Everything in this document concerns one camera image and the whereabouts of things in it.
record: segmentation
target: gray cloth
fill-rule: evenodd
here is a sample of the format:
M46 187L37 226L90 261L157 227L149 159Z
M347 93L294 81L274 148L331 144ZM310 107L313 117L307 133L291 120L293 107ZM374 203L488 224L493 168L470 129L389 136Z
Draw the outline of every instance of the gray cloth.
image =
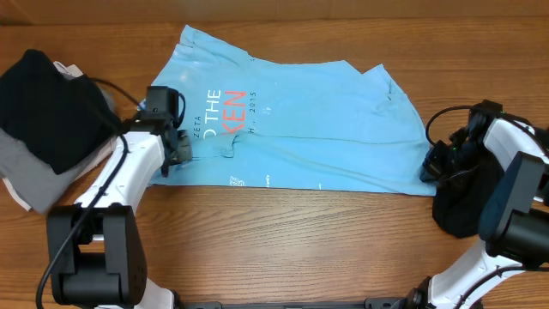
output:
M101 89L107 105L114 109L114 101ZM0 129L0 175L7 178L19 197L34 210L45 213L90 164L107 140L78 165L56 175L51 167L28 151L25 143Z

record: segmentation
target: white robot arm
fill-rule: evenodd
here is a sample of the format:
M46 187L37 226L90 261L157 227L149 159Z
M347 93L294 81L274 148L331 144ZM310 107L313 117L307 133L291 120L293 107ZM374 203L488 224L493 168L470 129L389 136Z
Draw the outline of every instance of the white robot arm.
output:
M93 229L93 241L105 241L106 242L106 257L98 262L98 265L94 267L87 267L84 263L88 263L88 259L91 257L81 258L78 262L74 262L70 259L63 261L63 264L57 268L56 274L72 274L66 276L71 280L64 279L63 285L59 284L57 279L52 275L52 290L56 301L61 304L91 304L89 300L109 300L109 297L103 297L111 293L108 284L111 282L111 276L114 278L115 284L113 289L116 290L116 295L129 295L128 297L116 298L114 297L113 304L116 305L99 305L93 304L90 307L98 309L114 309L127 306L134 306L136 309L180 309L183 308L178 295L165 288L160 288L154 282L146 277L146 263L140 261L128 262L122 267L123 270L115 272L116 275L109 273L109 263L117 263L119 261L129 261L132 250L136 250L135 256L144 258L142 253L141 242L138 240L138 234L136 233L135 222L133 220L133 213L136 212L139 202L145 191L148 181L151 179L155 171L166 165L166 141L162 135L151 134L150 131L130 131L124 135L128 141L130 152L127 155L126 162L122 166L117 176L112 181L111 186L106 191L106 194L95 205L95 208L99 211L104 210L105 220L113 209L122 209L121 205L131 206L131 215L126 215L125 222L129 222L125 227L126 231L126 244L129 249L124 251L122 257L119 255L113 259L113 256L109 256L109 248L112 245L108 245L111 240L109 238L117 238L117 235L109 234L109 228L106 228L106 222L103 223L103 228ZM424 308L437 308L437 309L468 309L479 300L482 296L495 288L499 283L504 280L522 273L524 270L520 269L526 263L538 263L546 258L549 259L549 248L543 247L540 249L540 244L549 242L549 220L547 216L543 216L539 213L532 213L530 210L531 203L524 202L524 198L529 198L531 202L532 197L535 195L538 185L532 185L529 181L523 181L525 177L532 179L535 183L540 181L541 174L544 172L544 168L540 170L540 167L544 167L545 164L549 164L549 158L545 156L545 152L542 151L539 146L531 141L530 137L524 132L516 128L514 125L507 123L502 119L496 119L490 125L486 136L484 138L484 144L487 149L492 151L496 158L498 158L502 168L506 170L507 180L502 180L500 186L502 188L497 189L491 200L491 207L497 209L494 214L493 220L490 217L487 221L488 232L481 234L481 239L467 251L462 257L460 257L450 268L443 273L436 275L432 278L428 277L424 283L418 288L413 289L411 294L406 298L386 298L386 299L366 299L362 303L315 303L315 304L260 304L260 305L222 305L220 303L204 303L204 304L186 304L186 309L221 309L222 307L228 309L284 309L284 308L300 308L300 309L424 309ZM92 187L79 197L76 204L79 207L87 207L90 201L97 194L100 186L105 182L105 179L111 174L112 169L117 165L124 146L120 140L118 140L117 148L115 149L111 159L107 162L105 169L101 172L98 179L94 182ZM500 191L507 191L506 194L499 194ZM511 205L512 203L520 203L518 207ZM56 214L52 211L53 215L57 218L64 218L66 220L67 215L65 213ZM502 232L501 225L504 225L505 229ZM534 227L534 231L528 231L524 233L524 227ZM137 235L137 239L132 239L129 235ZM48 231L48 238L50 242L50 249L55 249L56 241L51 241L50 231ZM139 264L135 269L144 272L144 276L131 277L132 264ZM107 269L107 274L103 274L104 268ZM499 269L505 269L508 267L517 267L515 271L508 271L500 274L500 276L494 276L487 280L484 284L480 285L475 290L471 291L478 282L481 282L487 276ZM87 277L85 279L79 279L78 272ZM90 280L90 277L99 278L103 283L100 287L96 285L90 285L86 281ZM129 284L130 287L135 288L135 294L128 292L120 286L123 286L124 278L129 278L133 281L145 282L142 285L135 285L135 283Z

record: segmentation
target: white lettering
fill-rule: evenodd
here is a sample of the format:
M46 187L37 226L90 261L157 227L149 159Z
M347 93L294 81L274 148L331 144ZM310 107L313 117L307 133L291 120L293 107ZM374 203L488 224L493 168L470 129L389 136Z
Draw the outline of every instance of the white lettering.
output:
M229 185L233 186L246 186L246 183L243 180L240 180L236 177L231 176L229 180Z
M218 112L218 110L214 109L214 104L219 103L219 101L207 100L206 102L210 104L210 108L206 109L206 112Z
M206 119L204 119L204 124L208 123L208 120L217 120L217 117L208 117L208 113L206 112L206 116L204 116Z
M212 91L214 92L214 94L210 95L208 90L208 99L219 99L221 97L221 90L219 90L219 93L217 95L215 95L215 90Z
M215 133L214 130L212 130L212 129L207 129L207 130L204 131L204 135L202 135L202 139L206 139L206 134L207 134L207 133L214 133L214 136L217 136L217 134Z

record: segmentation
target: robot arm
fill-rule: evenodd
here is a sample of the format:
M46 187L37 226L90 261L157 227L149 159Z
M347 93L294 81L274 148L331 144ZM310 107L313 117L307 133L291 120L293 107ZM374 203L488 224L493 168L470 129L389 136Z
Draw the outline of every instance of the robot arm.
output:
M178 296L147 278L147 262L134 213L154 173L190 159L189 143L178 132L178 94L170 88L149 88L148 106L126 123L129 152L123 165L94 205L51 273L57 303L84 308L175 309ZM50 258L57 253L74 222L110 177L126 151L122 139L99 177L72 206L56 207L47 218ZM104 253L80 252L78 245L104 241Z
M149 103L172 100L149 98ZM147 278L147 263L134 219L139 201L153 173L181 161L181 136L168 124L175 115L151 114L133 122L124 136L130 153L106 194L95 206L94 218L70 245L67 254L51 274L52 292L57 303L84 308L179 309L178 295L160 288ZM173 106L160 110L173 111ZM361 303L290 303L222 305L185 304L186 309L468 309L504 280L539 267L549 261L549 215L531 209L534 196L544 196L546 184L540 180L549 159L537 143L514 125L494 119L483 139L505 170L498 188L486 205L480 223L480 239L450 268L427 277L407 298L366 299ZM53 209L48 215L50 254L71 229L72 222L97 194L124 151L118 141L111 159L92 187L71 207ZM78 245L105 241L105 253L81 253ZM500 276L490 274L516 267Z

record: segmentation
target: wooden table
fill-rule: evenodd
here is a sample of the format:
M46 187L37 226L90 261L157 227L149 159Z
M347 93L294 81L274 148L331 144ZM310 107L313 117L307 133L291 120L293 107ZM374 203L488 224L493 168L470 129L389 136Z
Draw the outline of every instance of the wooden table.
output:
M399 19L194 23L258 58L280 63L346 59L376 64L409 94L424 122L438 110L487 98L549 125L549 20ZM142 97L171 56L182 24L0 27L0 72L27 48L77 64ZM117 97L118 114L133 106ZM466 123L442 117L433 139ZM69 188L72 203L97 171ZM0 186L0 307L31 308L47 264L45 217ZM150 278L184 301L363 300L404 296L449 267L474 239L454 239L431 218L431 198L328 191L153 187L137 215ZM526 274L486 296L487 308L545 308L549 276ZM52 304L51 290L45 302Z

